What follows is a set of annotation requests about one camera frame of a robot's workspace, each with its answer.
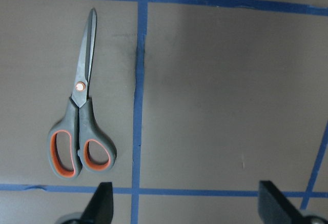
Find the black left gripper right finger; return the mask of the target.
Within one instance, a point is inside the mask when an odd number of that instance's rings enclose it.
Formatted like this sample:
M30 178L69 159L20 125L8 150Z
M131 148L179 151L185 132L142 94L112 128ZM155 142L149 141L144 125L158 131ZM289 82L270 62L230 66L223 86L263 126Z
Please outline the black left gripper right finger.
M327 219L303 214L269 180L259 182L258 214L264 224L327 223Z

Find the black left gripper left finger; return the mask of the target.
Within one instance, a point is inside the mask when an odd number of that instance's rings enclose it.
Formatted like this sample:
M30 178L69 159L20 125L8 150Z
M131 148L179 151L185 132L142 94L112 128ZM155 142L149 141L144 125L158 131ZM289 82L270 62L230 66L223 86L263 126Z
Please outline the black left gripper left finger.
M112 223L113 186L111 182L102 182L80 216L74 214L60 217L55 223Z

